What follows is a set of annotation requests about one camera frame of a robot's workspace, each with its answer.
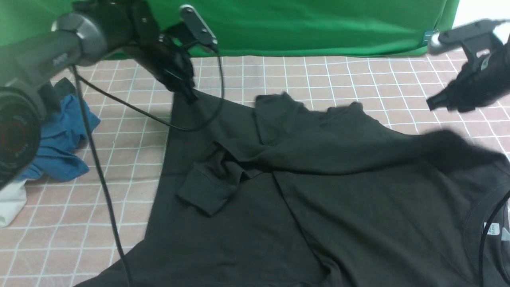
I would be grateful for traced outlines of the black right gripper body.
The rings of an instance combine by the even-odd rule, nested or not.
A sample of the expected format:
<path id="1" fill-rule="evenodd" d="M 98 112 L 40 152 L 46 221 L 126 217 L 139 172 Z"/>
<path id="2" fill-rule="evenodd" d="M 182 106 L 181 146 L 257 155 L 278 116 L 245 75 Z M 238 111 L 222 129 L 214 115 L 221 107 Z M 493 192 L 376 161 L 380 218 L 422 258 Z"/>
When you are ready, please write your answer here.
<path id="1" fill-rule="evenodd" d="M 445 108 L 467 113 L 495 104 L 510 91 L 509 44 L 484 55 L 478 63 L 466 62 L 457 78 L 426 100 L 430 111 Z"/>

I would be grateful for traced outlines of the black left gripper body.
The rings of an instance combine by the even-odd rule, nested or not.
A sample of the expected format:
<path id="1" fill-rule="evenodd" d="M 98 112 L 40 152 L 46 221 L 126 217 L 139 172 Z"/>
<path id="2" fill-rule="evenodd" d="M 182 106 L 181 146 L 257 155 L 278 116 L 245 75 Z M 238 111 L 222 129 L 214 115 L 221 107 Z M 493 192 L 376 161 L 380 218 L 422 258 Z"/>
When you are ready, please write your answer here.
<path id="1" fill-rule="evenodd" d="M 195 94 L 194 67 L 189 53 L 176 45 L 167 35 L 148 45 L 129 44 L 127 54 L 168 91 L 181 96 L 191 105 L 198 96 Z"/>

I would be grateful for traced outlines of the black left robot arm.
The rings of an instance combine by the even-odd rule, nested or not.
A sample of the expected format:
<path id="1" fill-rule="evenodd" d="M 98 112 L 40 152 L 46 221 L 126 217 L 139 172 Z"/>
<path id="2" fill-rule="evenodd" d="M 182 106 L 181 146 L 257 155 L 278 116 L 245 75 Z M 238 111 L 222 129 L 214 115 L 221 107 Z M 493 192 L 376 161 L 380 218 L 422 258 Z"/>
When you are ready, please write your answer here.
<path id="1" fill-rule="evenodd" d="M 195 102 L 188 50 L 215 49 L 217 39 L 195 7 L 180 7 L 180 22 L 161 30 L 145 0 L 73 3 L 51 31 L 1 48 L 1 187 L 36 156 L 41 124 L 60 106 L 50 80 L 69 67 L 89 67 L 122 49 L 167 90 Z"/>

